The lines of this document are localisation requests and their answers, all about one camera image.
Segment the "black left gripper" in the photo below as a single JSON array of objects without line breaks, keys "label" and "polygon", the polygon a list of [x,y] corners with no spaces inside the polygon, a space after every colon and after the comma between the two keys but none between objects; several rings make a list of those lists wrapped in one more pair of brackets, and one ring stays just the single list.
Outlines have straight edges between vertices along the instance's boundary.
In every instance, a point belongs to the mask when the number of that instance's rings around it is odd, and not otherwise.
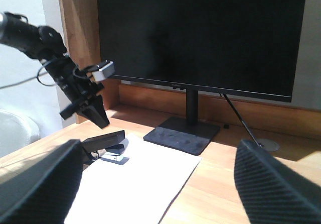
[{"label": "black left gripper", "polygon": [[98,95],[98,92],[103,89],[103,84],[95,83],[84,74],[80,74],[78,66],[70,57],[47,61],[46,70],[71,102],[60,112],[63,119],[77,113],[101,129],[110,124],[102,96]]}]

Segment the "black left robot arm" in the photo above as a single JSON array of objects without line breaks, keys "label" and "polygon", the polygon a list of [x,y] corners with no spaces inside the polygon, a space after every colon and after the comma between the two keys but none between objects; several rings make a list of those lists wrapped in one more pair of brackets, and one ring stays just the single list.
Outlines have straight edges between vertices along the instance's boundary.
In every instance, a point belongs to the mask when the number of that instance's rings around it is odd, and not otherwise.
[{"label": "black left robot arm", "polygon": [[29,24],[27,17],[10,12],[1,13],[1,44],[39,60],[71,102],[60,112],[63,119],[77,113],[102,129],[109,125],[99,91],[104,88],[102,81],[115,72],[112,61],[79,69],[56,30],[36,27]]}]

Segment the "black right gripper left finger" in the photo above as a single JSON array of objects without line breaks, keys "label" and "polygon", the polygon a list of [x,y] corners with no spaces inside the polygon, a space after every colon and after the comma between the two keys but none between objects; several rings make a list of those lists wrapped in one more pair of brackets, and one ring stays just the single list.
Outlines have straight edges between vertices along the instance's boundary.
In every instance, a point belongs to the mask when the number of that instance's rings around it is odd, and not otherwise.
[{"label": "black right gripper left finger", "polygon": [[1,223],[63,223],[82,177],[79,140],[1,184]]}]

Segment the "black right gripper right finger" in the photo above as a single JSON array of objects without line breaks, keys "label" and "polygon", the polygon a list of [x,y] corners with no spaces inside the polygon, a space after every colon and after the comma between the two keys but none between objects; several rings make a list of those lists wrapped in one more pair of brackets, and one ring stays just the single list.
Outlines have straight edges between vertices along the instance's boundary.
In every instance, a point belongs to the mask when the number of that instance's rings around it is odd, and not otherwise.
[{"label": "black right gripper right finger", "polygon": [[234,181],[250,223],[320,223],[320,186],[250,140],[241,140]]}]

